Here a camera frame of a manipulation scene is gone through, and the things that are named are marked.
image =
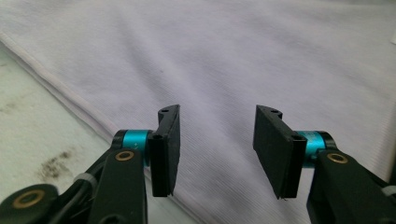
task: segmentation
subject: white cloth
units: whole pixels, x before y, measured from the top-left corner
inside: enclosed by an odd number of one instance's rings
[[[181,105],[175,199],[205,223],[306,223],[312,170],[278,201],[255,105],[325,130],[385,178],[396,137],[394,1],[4,0],[3,47],[110,140]]]

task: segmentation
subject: dirty surface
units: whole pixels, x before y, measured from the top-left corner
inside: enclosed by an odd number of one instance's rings
[[[67,163],[72,159],[71,151],[64,151],[41,164],[37,173],[39,179],[45,183],[52,182],[63,176],[70,176],[72,172],[67,168]]]

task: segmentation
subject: teal cylindrical joint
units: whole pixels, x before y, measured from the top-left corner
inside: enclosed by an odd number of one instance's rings
[[[318,132],[298,131],[297,133],[308,140],[305,149],[304,168],[315,167],[315,160],[319,152],[326,149],[323,137]]]
[[[146,151],[149,130],[128,130],[123,138],[122,147],[139,150],[143,155],[145,166],[149,166],[149,156]]]

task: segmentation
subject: table surface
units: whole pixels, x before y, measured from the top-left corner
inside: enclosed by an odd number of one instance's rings
[[[33,184],[64,192],[109,143],[0,49],[0,200]],[[169,198],[153,198],[150,223],[196,223]]]

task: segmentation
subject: white fabric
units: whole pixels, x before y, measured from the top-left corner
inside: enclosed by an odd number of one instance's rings
[[[396,136],[394,1],[4,0],[0,40],[99,134],[181,105],[175,199],[205,223],[306,223],[312,170],[278,201],[255,105],[325,130],[385,178]]]

